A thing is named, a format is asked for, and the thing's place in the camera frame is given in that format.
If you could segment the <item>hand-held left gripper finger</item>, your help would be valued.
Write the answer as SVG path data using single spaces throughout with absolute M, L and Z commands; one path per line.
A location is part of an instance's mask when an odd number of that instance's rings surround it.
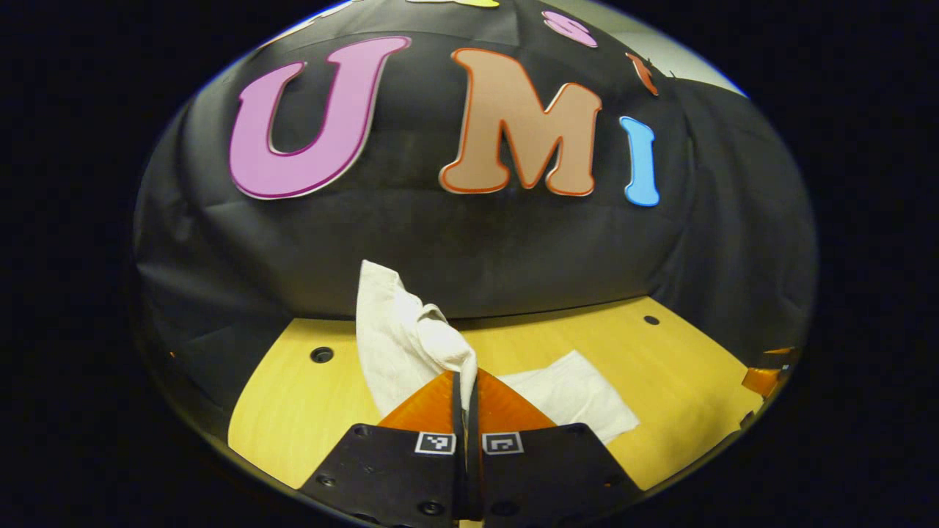
M 480 371 L 467 411 L 467 517 L 481 524 L 593 524 L 643 497 L 585 423 L 557 425 Z
M 458 524 L 465 454 L 461 377 L 444 373 L 382 423 L 352 425 L 301 493 L 362 524 Z

